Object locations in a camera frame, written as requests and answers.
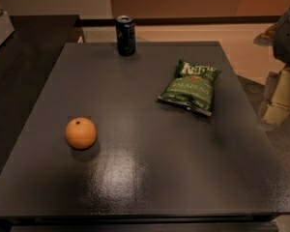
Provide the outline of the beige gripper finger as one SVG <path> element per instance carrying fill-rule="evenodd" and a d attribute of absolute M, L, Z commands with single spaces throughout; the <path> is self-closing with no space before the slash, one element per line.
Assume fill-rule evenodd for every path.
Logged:
<path fill-rule="evenodd" d="M 263 123 L 278 126 L 290 115 L 290 65 L 269 72 L 258 116 Z"/>

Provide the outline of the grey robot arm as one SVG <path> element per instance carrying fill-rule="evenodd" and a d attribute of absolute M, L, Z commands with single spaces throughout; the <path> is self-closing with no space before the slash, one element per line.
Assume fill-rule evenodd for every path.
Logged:
<path fill-rule="evenodd" d="M 262 122 L 277 126 L 290 115 L 290 7 L 254 43 L 271 46 L 274 57 L 285 64 L 279 73 L 269 72 L 258 111 Z"/>

